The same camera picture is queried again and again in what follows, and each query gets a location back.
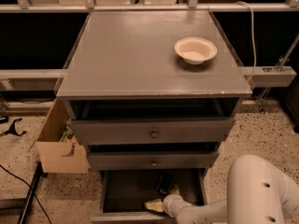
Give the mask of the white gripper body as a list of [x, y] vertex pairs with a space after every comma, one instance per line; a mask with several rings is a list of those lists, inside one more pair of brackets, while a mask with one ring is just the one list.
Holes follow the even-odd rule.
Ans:
[[186, 202], [179, 194], [169, 194], [163, 200], [164, 211], [170, 217], [178, 217], [182, 211], [192, 207], [192, 204]]

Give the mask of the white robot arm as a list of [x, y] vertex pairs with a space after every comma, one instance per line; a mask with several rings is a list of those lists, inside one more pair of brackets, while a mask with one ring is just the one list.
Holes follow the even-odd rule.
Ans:
[[167, 213], [177, 224], [285, 224], [299, 216], [299, 185], [269, 161], [243, 155], [229, 169], [226, 199], [195, 206], [174, 190], [145, 207]]

